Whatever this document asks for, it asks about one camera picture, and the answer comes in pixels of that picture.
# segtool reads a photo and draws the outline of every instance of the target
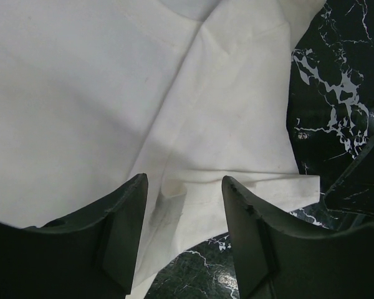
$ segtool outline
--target white fabric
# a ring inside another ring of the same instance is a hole
[[[317,202],[285,115],[291,49],[323,3],[0,0],[0,221],[43,225],[147,173],[143,298],[227,231],[224,175],[285,211]]]

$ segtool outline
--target white marble veining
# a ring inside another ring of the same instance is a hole
[[[218,239],[218,237],[215,237],[215,238],[212,238],[212,239],[209,239],[208,240],[208,244],[217,244],[219,246],[219,250],[220,252],[223,252],[227,249],[230,249],[231,248],[231,243],[230,242],[226,242],[226,240],[229,238],[229,235],[225,235],[224,237]]]
[[[204,257],[204,256],[203,256],[201,253],[199,253],[198,251],[194,251],[194,250],[186,250],[186,251],[184,251],[184,252],[189,253],[189,254],[196,254],[196,255],[198,255],[199,257],[201,257],[201,258],[203,259],[203,261],[204,261],[204,266],[205,266],[206,268],[209,268],[209,267],[212,267],[212,266],[224,267],[223,265],[219,265],[219,264],[217,264],[217,263],[207,263],[207,262],[206,262],[206,257]]]
[[[205,298],[209,298],[208,294],[200,288],[195,288],[195,287],[192,287],[191,285],[185,285],[183,288],[181,288],[181,290],[184,290],[185,288],[193,288],[194,290],[200,291],[205,296]]]
[[[307,219],[308,219],[308,220],[306,220],[307,222],[309,222],[309,223],[311,223],[313,225],[321,226],[321,227],[324,227],[325,229],[328,229],[328,227],[325,224],[323,224],[320,221],[318,221],[314,216],[308,215],[303,208],[299,209],[298,211],[302,212],[303,215],[305,215],[307,217]],[[298,216],[297,212],[292,211],[292,212],[289,212],[289,214],[295,216],[296,218],[300,218]]]
[[[230,297],[232,299],[237,299],[238,297],[235,296],[234,293],[238,292],[238,285],[237,280],[234,276],[232,276],[230,273],[222,272],[218,276],[218,282],[225,288],[231,291]]]
[[[328,4],[324,6],[323,12],[320,13],[323,22],[319,26],[318,32],[325,45],[327,45],[334,53],[335,62],[341,73],[341,80],[338,84],[328,83],[327,79],[324,78],[324,75],[321,75],[321,72],[319,72],[319,68],[321,68],[319,59],[312,49],[295,49],[292,53],[292,61],[298,67],[302,81],[307,85],[322,85],[324,87],[323,89],[325,89],[325,94],[322,94],[320,89],[319,94],[324,97],[325,102],[331,107],[328,123],[324,123],[323,126],[316,128],[307,128],[300,125],[300,119],[298,118],[295,129],[298,131],[323,131],[335,134],[343,147],[341,148],[340,154],[330,157],[329,159],[334,159],[344,154],[349,154],[352,159],[355,159],[359,152],[361,152],[362,146],[368,141],[369,111],[368,108],[360,102],[358,93],[358,89],[363,82],[364,76],[359,71],[353,70],[349,66],[346,58],[346,50],[343,46],[344,43],[368,43],[372,40],[368,35],[368,27],[365,23],[368,11],[367,3],[365,1],[357,1],[347,11],[347,14],[355,7],[360,7],[362,9],[362,24],[368,40],[343,39],[338,32],[335,20],[331,17],[332,8]],[[336,42],[334,40],[331,41],[332,39],[328,37],[330,33],[335,34],[338,37]],[[333,97],[336,97],[337,103],[332,103],[328,100]],[[347,116],[346,113],[340,113],[340,109],[338,108],[340,108],[341,105],[346,107]],[[353,128],[357,125],[352,120],[353,111],[361,114],[362,118],[367,122],[364,130],[358,129],[353,132]]]

